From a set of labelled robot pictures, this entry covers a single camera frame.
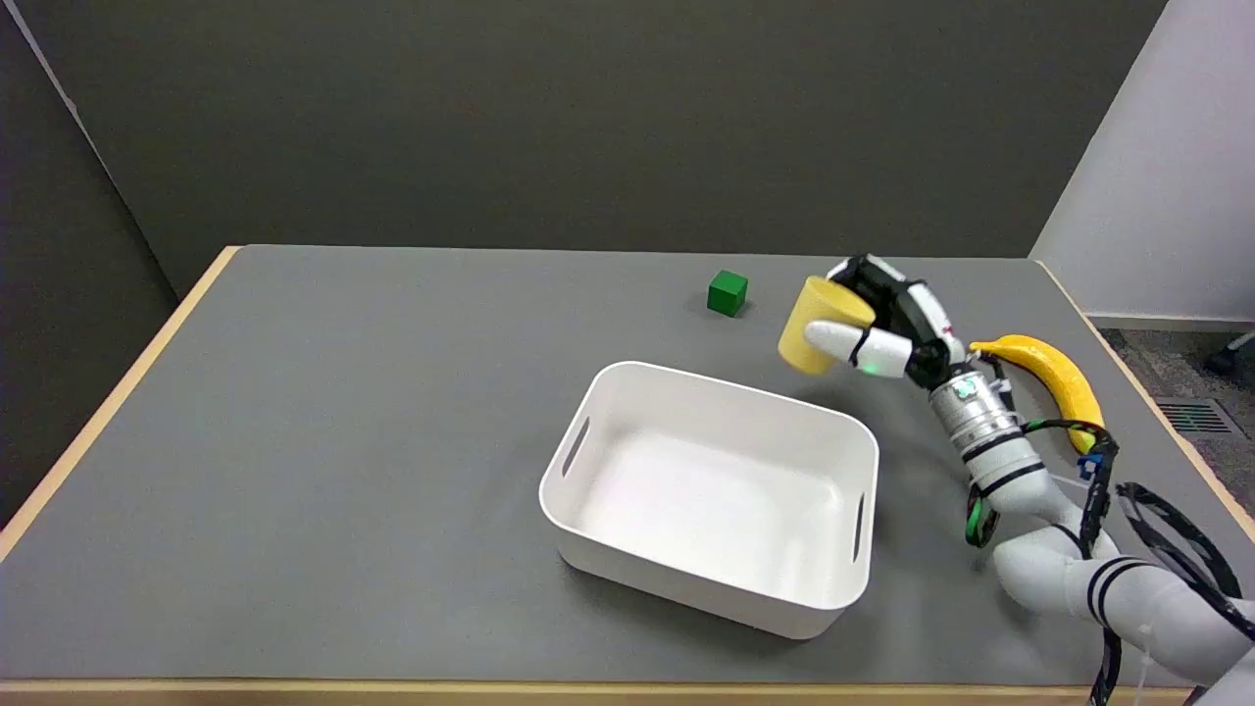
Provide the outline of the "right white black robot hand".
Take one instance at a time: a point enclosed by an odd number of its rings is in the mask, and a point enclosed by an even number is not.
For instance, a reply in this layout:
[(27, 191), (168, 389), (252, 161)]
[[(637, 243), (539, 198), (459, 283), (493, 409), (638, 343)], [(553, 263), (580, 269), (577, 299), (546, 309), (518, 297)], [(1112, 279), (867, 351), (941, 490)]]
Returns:
[(828, 281), (873, 308), (868, 325), (817, 319), (803, 334), (812, 349), (862, 374), (905, 377), (926, 390), (973, 371), (968, 345), (922, 278), (909, 278), (876, 255), (835, 265)]

